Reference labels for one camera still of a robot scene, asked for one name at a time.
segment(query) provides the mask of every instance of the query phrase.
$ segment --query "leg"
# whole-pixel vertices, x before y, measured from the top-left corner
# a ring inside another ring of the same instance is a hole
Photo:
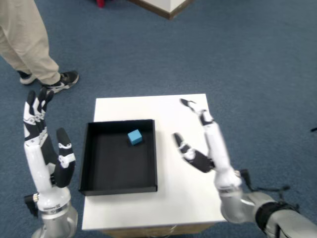
[[[58,65],[49,55],[47,32],[34,0],[1,0],[0,25],[32,74],[44,84],[59,81]]]
[[[20,59],[20,57],[12,49],[1,27],[0,27],[0,55],[15,70],[22,71],[27,74],[31,73],[29,68],[25,65],[25,63]]]

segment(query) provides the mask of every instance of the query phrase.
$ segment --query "robotic hand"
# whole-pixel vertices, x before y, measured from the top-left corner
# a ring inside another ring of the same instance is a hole
[[[234,171],[218,124],[210,113],[193,101],[181,99],[200,119],[205,131],[209,152],[207,155],[191,148],[180,134],[174,138],[183,159],[203,173],[215,170],[214,185],[221,199],[221,212],[232,223],[253,222],[268,238],[316,238],[317,226],[299,214],[296,207],[282,199],[282,189],[253,189],[247,170]],[[250,193],[244,193],[241,184],[244,178]],[[277,202],[262,191],[280,192]]]
[[[32,238],[73,237],[78,214],[70,203],[70,183],[75,156],[67,133],[57,130],[59,155],[56,154],[44,120],[47,105],[54,93],[42,88],[38,97],[30,91],[24,106],[24,150],[38,193],[24,197],[34,216],[42,213],[44,225]]]

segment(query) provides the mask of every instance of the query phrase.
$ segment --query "black sneaker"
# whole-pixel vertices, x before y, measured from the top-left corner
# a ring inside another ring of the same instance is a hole
[[[24,85],[31,84],[36,79],[33,74],[27,74],[22,71],[18,71],[18,73],[20,74],[20,83]]]
[[[58,93],[63,89],[69,89],[75,83],[77,83],[79,79],[79,75],[76,71],[70,71],[60,74],[60,80],[52,85],[43,84],[48,89],[48,92],[53,91],[54,93]]]

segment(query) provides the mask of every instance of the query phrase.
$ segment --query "blue block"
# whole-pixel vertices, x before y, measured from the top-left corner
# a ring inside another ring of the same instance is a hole
[[[132,145],[140,143],[142,141],[142,135],[139,130],[134,130],[128,134],[129,140]]]

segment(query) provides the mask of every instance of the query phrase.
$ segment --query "black box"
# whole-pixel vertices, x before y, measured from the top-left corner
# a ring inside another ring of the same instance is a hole
[[[131,145],[136,129],[143,141]],[[152,119],[88,123],[83,154],[79,191],[86,196],[158,190]]]

